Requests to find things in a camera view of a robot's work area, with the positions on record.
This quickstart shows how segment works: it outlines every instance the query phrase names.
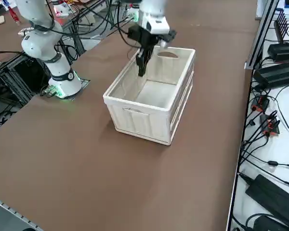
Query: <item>crate handle hole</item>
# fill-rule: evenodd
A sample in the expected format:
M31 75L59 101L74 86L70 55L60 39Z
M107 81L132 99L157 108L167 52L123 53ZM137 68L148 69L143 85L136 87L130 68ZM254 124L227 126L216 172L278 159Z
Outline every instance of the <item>crate handle hole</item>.
M168 58L173 58L173 59L179 58L176 54L169 52L169 51L162 51L158 53L158 57L168 57Z

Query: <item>white plastic crate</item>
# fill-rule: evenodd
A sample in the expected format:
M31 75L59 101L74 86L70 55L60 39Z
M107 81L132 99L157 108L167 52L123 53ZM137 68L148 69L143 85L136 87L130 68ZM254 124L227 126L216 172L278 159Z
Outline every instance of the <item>white plastic crate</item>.
M156 46L143 77L135 56L104 102L117 131L170 145L193 86L195 50Z

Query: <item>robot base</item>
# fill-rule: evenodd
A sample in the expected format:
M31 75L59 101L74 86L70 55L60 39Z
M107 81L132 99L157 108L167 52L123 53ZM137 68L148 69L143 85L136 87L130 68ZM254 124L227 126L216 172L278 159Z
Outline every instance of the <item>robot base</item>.
M47 95L55 95L60 99L77 94L81 88L81 80L74 71L74 79L72 81L55 81L52 78L48 81L48 87L45 90Z

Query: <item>brown work mat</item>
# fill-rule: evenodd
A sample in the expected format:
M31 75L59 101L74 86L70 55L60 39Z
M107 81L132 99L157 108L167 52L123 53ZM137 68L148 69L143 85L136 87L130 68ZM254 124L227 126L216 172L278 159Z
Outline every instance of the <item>brown work mat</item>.
M0 129L0 200L45 231L223 231L255 12L256 0L169 0L173 46L197 51L170 147L115 131L102 95L128 61L119 35L85 53L73 67L91 82L74 102L35 97Z

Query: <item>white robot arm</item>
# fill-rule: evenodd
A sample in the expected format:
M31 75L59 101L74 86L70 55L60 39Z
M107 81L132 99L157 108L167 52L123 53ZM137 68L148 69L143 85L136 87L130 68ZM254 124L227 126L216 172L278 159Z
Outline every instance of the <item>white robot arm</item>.
M164 16L167 0L122 0L129 3L140 3L139 20L129 28L128 37L141 44L136 57L139 66L139 76L145 74L146 65L153 54L153 48L160 41L170 42L175 32ZM81 81L70 67L67 58L54 46L61 39L60 24L55 21L45 8L43 0L16 0L20 14L32 22L34 30L28 33L22 41L26 54L42 60L51 73L49 85L57 92L56 96L65 98L81 90Z
M165 17L167 0L134 0L132 3L139 2L141 3L138 22L129 28L128 38L141 45L136 62L139 67L138 75L143 76L152 57L154 46L160 42L161 47L167 47L176 36L176 32L170 30Z
M22 41L24 52L42 60L51 73L49 85L56 91L56 96L63 99L81 90L81 81L69 65L67 58L54 46L62 35L61 25L49 15L43 0L16 0L20 14L31 21L34 30Z

